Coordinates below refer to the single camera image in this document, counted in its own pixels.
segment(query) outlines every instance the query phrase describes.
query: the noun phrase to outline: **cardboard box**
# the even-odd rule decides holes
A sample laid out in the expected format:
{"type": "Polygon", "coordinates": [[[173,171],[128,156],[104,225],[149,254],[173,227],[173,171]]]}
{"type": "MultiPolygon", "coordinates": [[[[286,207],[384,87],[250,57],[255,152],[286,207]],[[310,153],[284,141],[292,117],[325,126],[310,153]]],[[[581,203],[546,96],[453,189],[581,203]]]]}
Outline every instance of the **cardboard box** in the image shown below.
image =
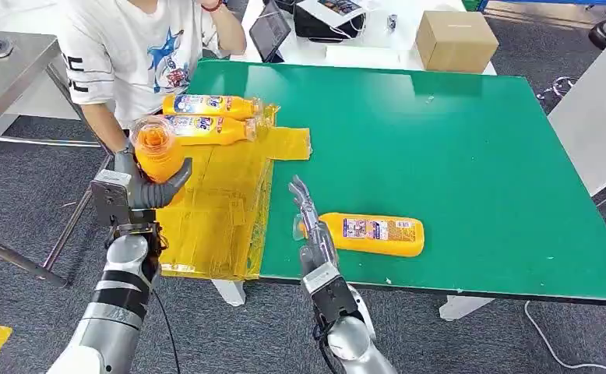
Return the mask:
{"type": "Polygon", "coordinates": [[[498,40],[482,13],[427,10],[415,44],[427,70],[481,73],[498,40]]]}

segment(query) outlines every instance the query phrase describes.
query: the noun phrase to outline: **wristband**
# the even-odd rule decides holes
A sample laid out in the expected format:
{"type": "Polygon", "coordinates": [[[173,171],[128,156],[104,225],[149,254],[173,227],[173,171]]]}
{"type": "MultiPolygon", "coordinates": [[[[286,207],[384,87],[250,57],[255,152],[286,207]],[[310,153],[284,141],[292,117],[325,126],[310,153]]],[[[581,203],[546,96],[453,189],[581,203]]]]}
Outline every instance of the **wristband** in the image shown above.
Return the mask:
{"type": "Polygon", "coordinates": [[[206,10],[209,13],[216,12],[221,5],[223,5],[223,0],[218,0],[218,3],[213,8],[207,8],[204,5],[200,4],[200,6],[202,6],[202,9],[206,10]]]}

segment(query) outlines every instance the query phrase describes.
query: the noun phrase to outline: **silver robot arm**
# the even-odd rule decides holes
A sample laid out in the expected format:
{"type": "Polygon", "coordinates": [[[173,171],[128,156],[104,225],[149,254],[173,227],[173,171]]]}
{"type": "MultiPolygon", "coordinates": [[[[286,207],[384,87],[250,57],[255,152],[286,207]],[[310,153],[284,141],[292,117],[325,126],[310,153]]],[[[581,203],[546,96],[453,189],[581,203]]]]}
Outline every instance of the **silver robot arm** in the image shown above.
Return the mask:
{"type": "Polygon", "coordinates": [[[326,364],[335,372],[326,354],[328,349],[346,374],[396,374],[374,344],[376,335],[365,301],[340,274],[333,238],[326,224],[319,221],[308,188],[295,175],[289,190],[308,236],[308,244],[299,251],[301,282],[314,305],[319,329],[315,339],[326,364]]]}
{"type": "Polygon", "coordinates": [[[167,205],[191,173],[187,159],[170,180],[155,185],[139,173],[128,147],[115,154],[115,171],[103,170],[90,183],[97,219],[112,227],[106,265],[69,345],[48,374],[129,372],[160,274],[158,259],[167,247],[149,208],[167,205]]]}
{"type": "Polygon", "coordinates": [[[127,373],[160,266],[141,234],[115,239],[104,274],[67,348],[48,374],[127,373]]]}

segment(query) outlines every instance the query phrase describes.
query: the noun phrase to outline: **green table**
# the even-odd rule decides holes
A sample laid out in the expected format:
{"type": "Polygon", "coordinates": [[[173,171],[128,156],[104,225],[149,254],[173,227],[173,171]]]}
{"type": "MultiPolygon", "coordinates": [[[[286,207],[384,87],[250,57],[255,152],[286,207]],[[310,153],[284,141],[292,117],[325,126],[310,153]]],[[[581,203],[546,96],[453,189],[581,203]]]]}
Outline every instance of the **green table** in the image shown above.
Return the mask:
{"type": "Polygon", "coordinates": [[[606,304],[606,225],[525,79],[214,61],[189,92],[261,97],[311,129],[310,161],[276,162],[261,277],[300,277],[298,174],[320,213],[425,225],[417,257],[340,250],[350,282],[606,304]]]}

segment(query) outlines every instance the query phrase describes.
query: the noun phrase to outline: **orange juice bottle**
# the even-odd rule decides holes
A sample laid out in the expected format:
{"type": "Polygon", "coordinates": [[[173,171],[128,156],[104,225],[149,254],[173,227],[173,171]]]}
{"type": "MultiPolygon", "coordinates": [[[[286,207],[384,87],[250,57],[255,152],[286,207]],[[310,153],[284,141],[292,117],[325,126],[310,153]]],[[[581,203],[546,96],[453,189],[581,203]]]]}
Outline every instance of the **orange juice bottle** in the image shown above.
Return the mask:
{"type": "MultiPolygon", "coordinates": [[[[165,183],[184,164],[183,146],[163,117],[148,116],[136,121],[131,143],[140,168],[155,183],[165,183]]],[[[183,193],[181,189],[171,203],[179,201],[183,193]]]]}
{"type": "Polygon", "coordinates": [[[199,115],[166,115],[174,134],[185,146],[203,144],[227,144],[239,140],[255,140],[257,118],[245,122],[232,118],[199,115]]]}
{"type": "Polygon", "coordinates": [[[262,113],[262,101],[238,96],[167,95],[164,115],[216,115],[245,121],[262,113]]]}
{"type": "MultiPolygon", "coordinates": [[[[425,246],[422,222],[414,218],[364,214],[326,213],[319,216],[326,223],[333,243],[339,249],[413,257],[425,246]]],[[[305,226],[294,222],[294,239],[305,236],[305,226]]]]}

